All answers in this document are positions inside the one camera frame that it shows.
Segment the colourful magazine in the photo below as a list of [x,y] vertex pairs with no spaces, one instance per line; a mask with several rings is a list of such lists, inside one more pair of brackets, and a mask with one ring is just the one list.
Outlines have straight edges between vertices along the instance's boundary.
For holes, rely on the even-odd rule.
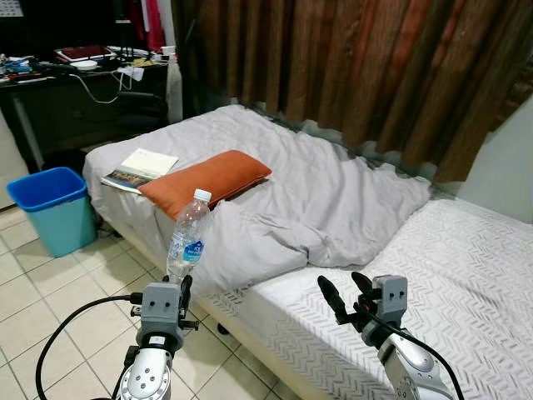
[[102,177],[102,183],[114,189],[142,195],[140,187],[146,183],[151,183],[153,179],[155,178],[152,176],[143,176],[137,174],[137,172],[114,170]]

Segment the white herringbone mattress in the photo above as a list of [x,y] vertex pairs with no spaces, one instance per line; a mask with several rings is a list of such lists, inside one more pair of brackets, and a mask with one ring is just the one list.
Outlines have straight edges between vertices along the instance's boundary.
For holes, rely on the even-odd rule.
[[[466,400],[533,400],[532,227],[460,199],[431,199],[363,270],[408,281],[402,325],[456,370]],[[316,279],[346,303],[358,288],[344,269],[305,267],[206,298],[225,324],[306,382],[303,397],[396,400],[377,351],[336,323]]]

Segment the white booklet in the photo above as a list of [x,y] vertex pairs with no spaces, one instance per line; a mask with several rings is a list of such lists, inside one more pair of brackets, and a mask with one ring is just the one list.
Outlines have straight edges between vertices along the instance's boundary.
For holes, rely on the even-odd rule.
[[121,164],[118,165],[117,171],[123,174],[129,174],[142,177],[148,180],[159,178],[167,175],[174,168],[179,157],[162,155],[159,152],[138,148],[133,150]]

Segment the white hanging cloth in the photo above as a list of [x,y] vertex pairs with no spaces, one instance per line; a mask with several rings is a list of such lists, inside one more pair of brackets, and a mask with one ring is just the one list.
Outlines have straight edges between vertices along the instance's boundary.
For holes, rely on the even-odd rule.
[[182,70],[176,54],[172,54],[167,61],[167,121],[178,123],[183,117],[183,85]]

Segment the white power adapter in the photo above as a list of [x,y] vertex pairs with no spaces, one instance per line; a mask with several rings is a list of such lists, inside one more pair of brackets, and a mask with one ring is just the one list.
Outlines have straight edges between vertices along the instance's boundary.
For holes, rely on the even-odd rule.
[[122,73],[122,75],[130,77],[131,80],[137,81],[137,83],[143,80],[144,72],[144,68],[140,66],[122,66],[117,69],[117,73]]

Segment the grey crumpled blanket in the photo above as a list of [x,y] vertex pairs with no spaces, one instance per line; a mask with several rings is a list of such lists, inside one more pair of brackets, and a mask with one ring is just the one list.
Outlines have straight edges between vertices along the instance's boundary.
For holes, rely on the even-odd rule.
[[235,197],[212,191],[202,258],[192,270],[198,296],[247,288],[305,267],[366,266],[431,196],[424,178],[403,177],[389,164],[372,165],[239,104],[219,107],[100,146],[85,159],[82,174],[96,213],[160,263],[174,233],[170,214],[148,197],[102,181],[138,149],[175,157],[175,171],[227,150],[270,168],[263,182]]

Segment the clear plastic water bottle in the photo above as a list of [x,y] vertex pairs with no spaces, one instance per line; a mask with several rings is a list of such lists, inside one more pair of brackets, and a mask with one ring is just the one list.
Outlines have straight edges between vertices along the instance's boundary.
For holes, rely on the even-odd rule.
[[210,221],[211,198],[210,192],[197,189],[189,205],[177,214],[167,253],[167,276],[172,282],[182,281],[201,259],[202,237]]

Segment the orange rectangular pillow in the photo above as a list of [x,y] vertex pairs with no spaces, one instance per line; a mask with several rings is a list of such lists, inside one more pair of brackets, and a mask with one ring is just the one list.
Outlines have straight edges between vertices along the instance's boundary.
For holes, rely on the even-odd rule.
[[211,194],[210,208],[236,197],[271,175],[266,164],[240,150],[227,150],[201,163],[169,172],[139,187],[141,194],[172,221],[191,201],[197,189]]

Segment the black office chair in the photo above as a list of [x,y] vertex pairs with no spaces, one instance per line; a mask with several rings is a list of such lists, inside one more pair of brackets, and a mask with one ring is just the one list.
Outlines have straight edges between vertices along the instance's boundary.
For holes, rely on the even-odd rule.
[[117,103],[122,110],[132,114],[150,118],[167,118],[167,100],[152,92],[121,91],[117,93]]

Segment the white plate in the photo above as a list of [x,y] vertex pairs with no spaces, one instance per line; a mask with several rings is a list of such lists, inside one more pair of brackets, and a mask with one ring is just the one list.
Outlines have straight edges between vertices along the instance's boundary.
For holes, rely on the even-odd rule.
[[131,47],[107,46],[107,49],[121,58],[149,58],[152,56],[148,50]]

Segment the black desk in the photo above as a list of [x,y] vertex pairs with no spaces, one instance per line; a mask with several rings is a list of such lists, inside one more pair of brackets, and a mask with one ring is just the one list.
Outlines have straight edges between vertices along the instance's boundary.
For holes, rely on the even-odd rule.
[[122,110],[121,91],[164,98],[167,68],[145,66],[143,80],[111,70],[42,70],[34,57],[0,56],[0,161],[19,161],[30,173],[54,155],[125,140],[167,125],[167,118]]

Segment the dark red book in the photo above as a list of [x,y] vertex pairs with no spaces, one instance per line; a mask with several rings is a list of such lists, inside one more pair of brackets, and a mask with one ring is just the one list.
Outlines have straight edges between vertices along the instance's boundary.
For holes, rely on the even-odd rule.
[[99,60],[99,58],[114,57],[115,52],[98,43],[83,47],[59,48],[54,50],[58,60],[64,63],[76,63],[87,60]]

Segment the blue plastic waste bin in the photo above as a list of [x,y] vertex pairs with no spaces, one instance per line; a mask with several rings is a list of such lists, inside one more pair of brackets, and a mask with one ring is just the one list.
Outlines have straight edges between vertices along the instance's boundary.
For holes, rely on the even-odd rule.
[[51,256],[68,255],[96,240],[91,198],[79,172],[50,168],[16,179],[5,189]]

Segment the red hanging garment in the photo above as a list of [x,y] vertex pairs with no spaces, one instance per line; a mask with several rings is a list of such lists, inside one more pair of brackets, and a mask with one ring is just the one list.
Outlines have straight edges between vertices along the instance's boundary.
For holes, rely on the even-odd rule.
[[142,30],[147,49],[160,53],[167,45],[163,29],[161,8],[157,0],[138,0]]

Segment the brown striped curtain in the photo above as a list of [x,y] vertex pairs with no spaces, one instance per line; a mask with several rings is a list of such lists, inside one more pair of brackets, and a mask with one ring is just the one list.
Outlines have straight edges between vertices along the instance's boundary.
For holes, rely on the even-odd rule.
[[529,0],[172,0],[184,75],[463,182],[533,91]]

